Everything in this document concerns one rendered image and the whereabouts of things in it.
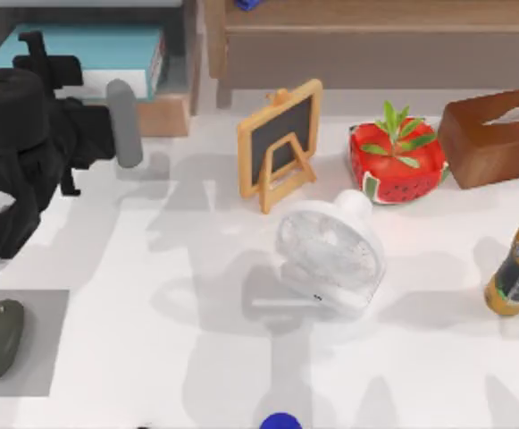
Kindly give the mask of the pale grey rounded box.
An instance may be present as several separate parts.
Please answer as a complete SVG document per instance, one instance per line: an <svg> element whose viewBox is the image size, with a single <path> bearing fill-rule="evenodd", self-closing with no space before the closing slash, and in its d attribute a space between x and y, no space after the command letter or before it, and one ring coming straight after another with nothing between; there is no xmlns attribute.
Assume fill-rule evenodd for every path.
<svg viewBox="0 0 519 429"><path fill-rule="evenodd" d="M117 162L122 168L134 168L144 157L135 94L124 80L112 80L106 86L106 103Z"/></svg>

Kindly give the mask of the teal book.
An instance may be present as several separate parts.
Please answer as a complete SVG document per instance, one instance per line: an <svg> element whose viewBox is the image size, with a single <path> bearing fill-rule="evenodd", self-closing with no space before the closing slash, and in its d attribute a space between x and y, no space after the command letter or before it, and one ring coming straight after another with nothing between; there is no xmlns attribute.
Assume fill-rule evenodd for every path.
<svg viewBox="0 0 519 429"><path fill-rule="evenodd" d="M105 98L106 85L126 81L140 100L154 97L163 70L163 27L152 24L28 24L17 25L0 45L0 68L28 53L18 39L23 31L39 30L49 55L74 55L80 60L81 86L61 90L90 100Z"/></svg>

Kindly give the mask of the wooden open shelf unit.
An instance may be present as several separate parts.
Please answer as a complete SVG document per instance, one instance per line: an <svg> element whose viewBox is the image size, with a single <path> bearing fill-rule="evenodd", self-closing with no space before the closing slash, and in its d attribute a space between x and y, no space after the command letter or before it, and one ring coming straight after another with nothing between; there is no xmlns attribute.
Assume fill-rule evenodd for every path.
<svg viewBox="0 0 519 429"><path fill-rule="evenodd" d="M138 104L144 137L185 137L197 111L202 36L197 0L0 0L0 45L19 23L152 23L164 30L167 72Z"/></svg>

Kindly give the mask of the grey mouse pad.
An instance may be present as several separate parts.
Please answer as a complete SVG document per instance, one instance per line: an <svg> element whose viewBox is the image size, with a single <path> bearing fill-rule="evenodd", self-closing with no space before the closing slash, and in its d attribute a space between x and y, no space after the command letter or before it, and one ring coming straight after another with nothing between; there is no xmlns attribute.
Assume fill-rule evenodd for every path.
<svg viewBox="0 0 519 429"><path fill-rule="evenodd" d="M25 307L25 327L12 368L0 378L0 397L45 397L53 380L67 290L0 290L1 299Z"/></svg>

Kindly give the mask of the wooden framed blackboard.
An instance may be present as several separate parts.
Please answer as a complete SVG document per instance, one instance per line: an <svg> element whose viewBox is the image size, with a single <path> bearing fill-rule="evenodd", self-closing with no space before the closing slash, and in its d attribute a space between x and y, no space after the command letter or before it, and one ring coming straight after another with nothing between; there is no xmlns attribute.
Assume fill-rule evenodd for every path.
<svg viewBox="0 0 519 429"><path fill-rule="evenodd" d="M322 82L311 79L268 96L270 104L238 124L238 180L243 198L259 197L264 214L288 194L316 181Z"/></svg>

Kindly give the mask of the white table fan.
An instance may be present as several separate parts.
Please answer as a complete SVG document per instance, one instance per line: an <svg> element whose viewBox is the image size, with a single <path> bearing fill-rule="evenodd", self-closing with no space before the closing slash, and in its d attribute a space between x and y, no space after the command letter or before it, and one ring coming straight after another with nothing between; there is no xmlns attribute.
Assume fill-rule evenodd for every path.
<svg viewBox="0 0 519 429"><path fill-rule="evenodd" d="M286 318L362 318L388 265L370 199L346 189L332 201L295 201L270 219L270 264L252 276L249 305Z"/></svg>

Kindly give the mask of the wooden cupboard with dark inside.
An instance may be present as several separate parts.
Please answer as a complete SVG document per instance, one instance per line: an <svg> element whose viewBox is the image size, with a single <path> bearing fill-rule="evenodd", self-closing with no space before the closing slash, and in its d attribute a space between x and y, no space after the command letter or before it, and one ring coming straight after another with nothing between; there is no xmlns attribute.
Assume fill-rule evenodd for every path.
<svg viewBox="0 0 519 429"><path fill-rule="evenodd" d="M519 0L202 0L220 95L519 87Z"/></svg>

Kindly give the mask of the red watermelon plant pot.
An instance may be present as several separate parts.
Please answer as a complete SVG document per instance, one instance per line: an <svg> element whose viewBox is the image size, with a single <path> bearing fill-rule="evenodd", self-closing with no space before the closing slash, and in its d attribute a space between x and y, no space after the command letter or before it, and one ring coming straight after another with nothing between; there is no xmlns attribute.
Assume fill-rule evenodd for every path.
<svg viewBox="0 0 519 429"><path fill-rule="evenodd" d="M358 188L375 204L422 198L448 176L437 132L409 107L383 104L383 117L349 128L349 158Z"/></svg>

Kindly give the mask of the blue round object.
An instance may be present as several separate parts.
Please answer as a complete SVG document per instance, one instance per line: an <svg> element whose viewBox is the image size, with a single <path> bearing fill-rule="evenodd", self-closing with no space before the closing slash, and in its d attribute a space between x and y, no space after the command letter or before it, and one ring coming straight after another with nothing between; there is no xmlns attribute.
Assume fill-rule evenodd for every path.
<svg viewBox="0 0 519 429"><path fill-rule="evenodd" d="M303 429L298 419L286 412L275 412L267 416L258 429Z"/></svg>

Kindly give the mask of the brown tissue box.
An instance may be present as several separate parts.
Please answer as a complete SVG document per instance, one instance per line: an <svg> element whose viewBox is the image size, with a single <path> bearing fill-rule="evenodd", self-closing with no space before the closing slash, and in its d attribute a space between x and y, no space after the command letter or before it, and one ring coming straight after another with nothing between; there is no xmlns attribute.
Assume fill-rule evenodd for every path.
<svg viewBox="0 0 519 429"><path fill-rule="evenodd" d="M460 188L519 179L519 122L495 122L516 107L519 89L445 106L438 141Z"/></svg>

